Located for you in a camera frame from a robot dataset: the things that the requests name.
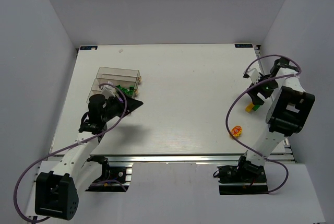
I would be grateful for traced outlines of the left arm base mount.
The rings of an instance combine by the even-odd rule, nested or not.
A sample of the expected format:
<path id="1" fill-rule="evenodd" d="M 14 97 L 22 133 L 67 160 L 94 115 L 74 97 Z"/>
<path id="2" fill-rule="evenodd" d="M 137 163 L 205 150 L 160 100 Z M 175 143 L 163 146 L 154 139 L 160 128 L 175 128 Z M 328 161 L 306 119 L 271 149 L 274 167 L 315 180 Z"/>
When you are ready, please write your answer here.
<path id="1" fill-rule="evenodd" d="M 87 161 L 102 166 L 99 177 L 93 181 L 93 184 L 96 185 L 89 186 L 87 192 L 125 192 L 123 187 L 128 189 L 129 186 L 125 185 L 127 183 L 127 168 L 125 166 L 113 166 L 108 158 L 103 156 L 91 156 Z"/>

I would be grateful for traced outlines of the yellow round toy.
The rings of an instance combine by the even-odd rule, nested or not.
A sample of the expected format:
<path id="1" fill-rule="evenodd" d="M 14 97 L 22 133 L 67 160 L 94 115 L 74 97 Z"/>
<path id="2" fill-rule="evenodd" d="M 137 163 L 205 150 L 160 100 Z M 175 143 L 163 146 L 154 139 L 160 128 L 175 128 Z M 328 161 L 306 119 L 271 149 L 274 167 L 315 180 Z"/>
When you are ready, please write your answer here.
<path id="1" fill-rule="evenodd" d="M 231 129 L 230 137 L 231 138 L 232 137 L 239 138 L 242 135 L 242 133 L 243 133 L 243 128 L 241 126 L 237 125 L 237 126 L 235 126 Z"/>

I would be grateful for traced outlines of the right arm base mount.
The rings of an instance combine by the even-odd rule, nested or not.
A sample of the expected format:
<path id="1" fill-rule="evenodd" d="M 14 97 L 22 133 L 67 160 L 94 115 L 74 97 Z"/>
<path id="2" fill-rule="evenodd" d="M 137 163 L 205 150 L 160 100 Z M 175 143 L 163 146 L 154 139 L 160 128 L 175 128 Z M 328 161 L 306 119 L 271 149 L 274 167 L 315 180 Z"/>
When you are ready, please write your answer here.
<path id="1" fill-rule="evenodd" d="M 260 167 L 259 173 L 253 173 L 240 166 L 220 166 L 213 177 L 219 179 L 220 195 L 268 194 L 264 167 Z"/>

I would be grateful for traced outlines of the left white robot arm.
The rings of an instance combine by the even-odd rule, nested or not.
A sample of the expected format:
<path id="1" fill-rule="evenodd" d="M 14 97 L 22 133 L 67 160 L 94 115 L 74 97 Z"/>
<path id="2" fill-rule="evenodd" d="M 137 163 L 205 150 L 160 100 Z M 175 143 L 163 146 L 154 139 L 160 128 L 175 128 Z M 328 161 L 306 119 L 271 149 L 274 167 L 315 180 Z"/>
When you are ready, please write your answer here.
<path id="1" fill-rule="evenodd" d="M 37 215 L 64 220 L 73 218 L 79 195 L 104 175 L 106 159 L 96 161 L 91 153 L 101 142 L 108 121 L 115 117 L 121 119 L 142 105 L 142 101 L 128 96 L 106 98 L 97 94 L 90 97 L 75 146 L 66 151 L 50 172 L 41 172 L 37 177 L 34 207 Z"/>

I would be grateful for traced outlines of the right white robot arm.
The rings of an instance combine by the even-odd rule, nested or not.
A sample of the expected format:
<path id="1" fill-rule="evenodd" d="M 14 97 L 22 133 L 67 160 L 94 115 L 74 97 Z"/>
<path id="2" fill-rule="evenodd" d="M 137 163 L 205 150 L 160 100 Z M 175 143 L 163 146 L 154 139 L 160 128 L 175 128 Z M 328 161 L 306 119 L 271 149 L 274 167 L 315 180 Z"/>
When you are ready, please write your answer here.
<path id="1" fill-rule="evenodd" d="M 237 172 L 243 175 L 256 176 L 264 170 L 265 158 L 286 137 L 299 133 L 315 102 L 315 96 L 301 86 L 298 73 L 300 69 L 290 65 L 284 57 L 275 60 L 270 73 L 263 75 L 257 69 L 248 69 L 245 78 L 250 78 L 251 89 L 247 92 L 252 102 L 246 107 L 246 112 L 254 112 L 264 104 L 258 94 L 265 99 L 271 97 L 274 90 L 278 93 L 266 115 L 268 125 L 252 150 L 247 150 L 239 158 Z"/>

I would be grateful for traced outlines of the yellow lego brick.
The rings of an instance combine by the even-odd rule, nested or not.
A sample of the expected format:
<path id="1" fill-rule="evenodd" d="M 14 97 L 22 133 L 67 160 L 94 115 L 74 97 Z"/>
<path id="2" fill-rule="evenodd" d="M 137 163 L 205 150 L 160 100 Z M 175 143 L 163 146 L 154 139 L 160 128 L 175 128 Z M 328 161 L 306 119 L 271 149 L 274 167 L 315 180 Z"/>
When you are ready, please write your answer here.
<path id="1" fill-rule="evenodd" d="M 253 103 L 250 103 L 246 108 L 245 108 L 245 111 L 247 112 L 247 113 L 251 113 L 252 112 L 252 110 L 253 110 L 253 108 L 254 108 L 254 104 Z"/>

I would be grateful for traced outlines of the green lego brick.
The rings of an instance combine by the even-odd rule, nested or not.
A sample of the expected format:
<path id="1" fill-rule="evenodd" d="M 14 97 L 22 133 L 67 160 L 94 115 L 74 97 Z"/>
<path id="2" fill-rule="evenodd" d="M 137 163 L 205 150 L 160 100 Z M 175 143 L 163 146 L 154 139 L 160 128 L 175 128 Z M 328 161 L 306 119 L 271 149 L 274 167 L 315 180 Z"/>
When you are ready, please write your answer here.
<path id="1" fill-rule="evenodd" d="M 123 88 L 122 86 L 120 86 L 120 85 L 117 85 L 116 86 L 120 91 L 122 91 L 122 92 L 127 92 L 127 89 L 126 88 Z"/>
<path id="2" fill-rule="evenodd" d="M 133 95 L 133 92 L 132 91 L 129 91 L 129 90 L 122 90 L 122 92 L 127 95 L 127 96 L 132 96 Z"/>
<path id="3" fill-rule="evenodd" d="M 128 90 L 128 94 L 132 95 L 134 93 L 134 87 L 130 87 Z"/>

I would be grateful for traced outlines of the green lego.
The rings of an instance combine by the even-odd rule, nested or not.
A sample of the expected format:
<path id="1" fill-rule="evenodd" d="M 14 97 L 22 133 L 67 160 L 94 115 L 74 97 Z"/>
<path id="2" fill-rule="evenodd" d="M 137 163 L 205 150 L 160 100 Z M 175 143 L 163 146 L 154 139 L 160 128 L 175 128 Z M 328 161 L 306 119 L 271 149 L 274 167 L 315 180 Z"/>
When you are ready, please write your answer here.
<path id="1" fill-rule="evenodd" d="M 254 107 L 252 108 L 253 111 L 257 111 L 259 109 L 260 105 L 254 105 Z"/>

